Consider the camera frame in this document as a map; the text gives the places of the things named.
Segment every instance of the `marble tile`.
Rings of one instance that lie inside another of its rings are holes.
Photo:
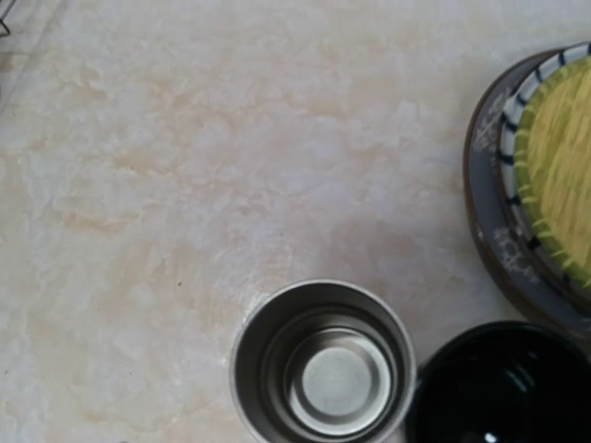
[[[228,354],[292,281],[380,294],[421,360],[518,317],[467,230],[464,132],[508,64],[588,36],[588,2],[18,1],[1,441],[252,442]]]

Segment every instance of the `green border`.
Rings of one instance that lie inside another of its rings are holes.
[[[537,110],[541,107],[546,98],[564,80],[580,73],[583,70],[591,69],[591,57],[584,58],[564,66],[546,79],[536,90],[534,95],[524,108],[521,120],[519,121],[517,133],[515,134],[514,169],[517,178],[517,189],[522,205],[528,220],[532,222],[532,228],[540,243],[548,254],[568,273],[568,275],[579,283],[583,288],[591,288],[591,272],[579,264],[564,250],[563,245],[554,237],[549,224],[542,215],[538,198],[532,189],[532,182],[529,176],[527,164],[527,147],[532,126],[536,121]],[[562,117],[565,123],[569,119],[566,114]]]

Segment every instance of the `metal cup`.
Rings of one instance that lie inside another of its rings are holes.
[[[342,281],[303,281],[248,317],[231,388],[260,442],[381,442],[404,420],[416,382],[413,346],[376,295]]]

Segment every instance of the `stacked plate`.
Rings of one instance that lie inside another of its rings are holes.
[[[591,44],[529,57],[476,108],[466,206],[489,272],[518,308],[591,349]]]

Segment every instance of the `plate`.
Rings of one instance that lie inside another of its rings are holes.
[[[480,100],[464,145],[465,204],[478,254],[502,293],[530,320],[591,351],[591,317],[575,309],[554,285],[539,277],[529,252],[517,241],[504,215],[495,174],[504,104],[536,66],[557,52],[537,54],[513,66]]]
[[[515,225],[515,232],[530,250],[534,266],[569,300],[589,314],[591,290],[584,287],[584,282],[589,282],[589,278],[576,264],[569,265],[569,256],[554,237],[543,235],[549,231],[549,227],[541,219],[541,214],[532,219],[532,214],[539,213],[539,209],[537,203],[530,203],[536,200],[533,193],[518,190],[518,183],[522,183],[527,174],[524,174],[524,168],[519,169],[523,162],[516,159],[519,153],[515,155],[515,152],[524,152],[516,147],[527,143],[527,128],[533,123],[535,105],[540,104],[544,96],[561,83],[568,73],[567,66],[588,65],[591,62],[590,54],[590,43],[579,44],[553,54],[537,66],[508,98],[502,113],[499,142],[501,193],[507,216]],[[534,226],[531,220],[540,220],[542,223]]]

